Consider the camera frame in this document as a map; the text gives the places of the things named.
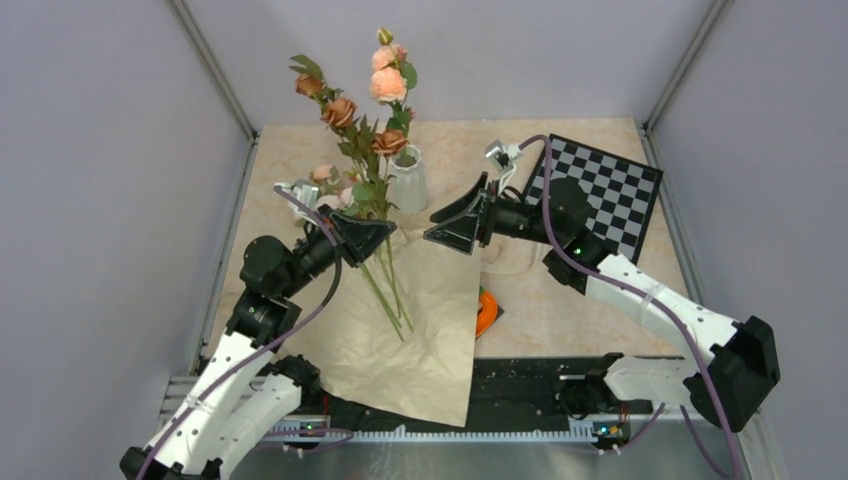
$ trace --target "crumpled kraft paper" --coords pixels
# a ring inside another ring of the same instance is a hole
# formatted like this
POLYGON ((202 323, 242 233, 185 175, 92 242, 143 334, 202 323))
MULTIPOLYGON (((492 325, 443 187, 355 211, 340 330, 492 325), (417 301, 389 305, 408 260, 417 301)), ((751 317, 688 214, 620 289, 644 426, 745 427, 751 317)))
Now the crumpled kraft paper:
MULTIPOLYGON (((480 249, 463 255, 422 238, 429 211, 392 218, 398 287, 413 322, 398 338, 359 269, 345 264, 330 304, 283 345, 321 369, 335 396, 389 412, 463 426, 468 410, 480 288, 480 249)), ((375 257, 367 262, 391 302, 375 257)), ((332 282, 328 270, 292 299, 310 312, 332 282)))

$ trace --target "orange rose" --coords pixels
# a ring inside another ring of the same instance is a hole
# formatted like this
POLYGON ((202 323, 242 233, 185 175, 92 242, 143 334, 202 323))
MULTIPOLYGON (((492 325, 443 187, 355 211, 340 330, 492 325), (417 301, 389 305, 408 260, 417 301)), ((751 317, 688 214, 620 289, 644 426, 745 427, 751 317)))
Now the orange rose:
POLYGON ((393 102, 406 97, 406 80, 394 68, 384 68, 371 76, 371 96, 380 102, 393 102))
POLYGON ((375 72, 380 71, 391 65, 395 59, 403 62, 406 59, 406 49, 395 43, 382 46, 371 57, 371 68, 375 72))
POLYGON ((294 81, 294 91, 301 95, 311 97, 324 88, 324 82, 318 80, 308 73, 301 73, 294 81))
POLYGON ((331 127, 349 127, 353 124, 353 113, 355 111, 356 104, 353 101, 349 98, 339 97, 327 105, 324 114, 321 115, 321 120, 324 120, 331 127))
POLYGON ((393 128, 387 128, 383 133, 374 137, 371 149, 380 155, 394 155, 409 144, 409 140, 403 136, 403 132, 393 128))

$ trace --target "marble tabletop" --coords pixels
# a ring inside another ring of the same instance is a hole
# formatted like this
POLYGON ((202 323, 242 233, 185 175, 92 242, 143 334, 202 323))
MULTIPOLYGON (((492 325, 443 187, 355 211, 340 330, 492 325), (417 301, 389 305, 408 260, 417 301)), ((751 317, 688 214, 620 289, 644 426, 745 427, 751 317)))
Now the marble tabletop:
MULTIPOLYGON (((415 122, 410 140, 422 151, 427 175, 427 210, 436 210, 467 192, 482 171, 494 173, 483 157, 494 140, 521 142, 532 135, 555 133, 645 163, 633 119, 496 120, 415 122)), ((250 177, 236 241, 219 297, 212 339, 218 337, 243 289, 238 261, 246 242, 268 233, 268 219, 256 214, 252 191, 306 177, 320 164, 344 167, 334 136, 323 125, 266 126, 250 177)), ((511 184, 522 189, 542 149, 537 143, 518 161, 511 184)), ((554 281, 541 264, 545 249, 528 242, 495 236, 483 252, 481 284, 505 310, 477 340, 477 357, 585 356, 622 352, 666 355, 675 350, 601 302, 586 298, 554 281)), ((660 202, 651 216, 639 259, 645 273, 686 294, 683 276, 660 202)), ((209 346, 213 351, 215 345, 209 346)))

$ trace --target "checkerboard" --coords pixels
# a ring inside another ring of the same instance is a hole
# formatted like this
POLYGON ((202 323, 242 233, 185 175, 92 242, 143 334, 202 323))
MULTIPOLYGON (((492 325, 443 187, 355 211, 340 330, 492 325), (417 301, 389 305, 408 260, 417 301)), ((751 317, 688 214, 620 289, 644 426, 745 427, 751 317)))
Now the checkerboard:
MULTIPOLYGON (((635 264, 645 241, 663 172, 557 135, 551 134, 550 139, 554 160, 551 179, 573 177, 578 180, 589 203, 598 212, 595 218, 586 221, 586 226, 610 249, 635 264)), ((524 196, 531 205, 538 204, 542 198, 544 160, 543 151, 524 188, 524 196)))

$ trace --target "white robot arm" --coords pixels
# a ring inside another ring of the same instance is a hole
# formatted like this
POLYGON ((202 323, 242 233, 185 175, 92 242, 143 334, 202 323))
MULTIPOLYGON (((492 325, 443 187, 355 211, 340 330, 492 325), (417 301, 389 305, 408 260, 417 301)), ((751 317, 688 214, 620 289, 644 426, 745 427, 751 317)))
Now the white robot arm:
POLYGON ((248 245, 239 275, 246 288, 214 356, 165 427, 144 448, 124 454, 120 466, 127 479, 227 479, 256 443, 298 408, 304 393, 320 389, 318 370, 302 357, 287 356, 270 366, 259 391, 234 411, 273 350, 302 326, 295 327, 300 308, 288 299, 334 263, 337 285, 342 259, 358 267, 396 228, 327 207, 319 214, 318 220, 331 225, 333 241, 314 228, 293 250, 271 236, 248 245))
MULTIPOLYGON (((730 430, 740 431, 780 379, 771 327, 756 317, 739 322, 709 311, 652 279, 626 257, 609 251, 585 227, 594 209, 572 178, 551 182, 556 185, 551 192, 557 195, 549 198, 548 212, 543 212, 543 202, 533 206, 502 196, 503 179, 514 172, 516 151, 495 142, 486 156, 500 178, 488 182, 484 172, 467 194, 430 217, 436 225, 424 238, 466 254, 478 243, 488 245, 495 233, 550 245, 547 214, 561 253, 569 258, 566 262, 552 250, 544 258, 549 273, 559 283, 618 308, 680 352, 674 358, 609 354, 599 361, 591 378, 564 380, 578 383, 578 390, 603 388, 602 395, 617 401, 651 400, 692 407, 720 426, 720 415, 697 364, 702 362, 708 366, 730 430)), ((590 408, 579 406, 583 412, 590 408)))

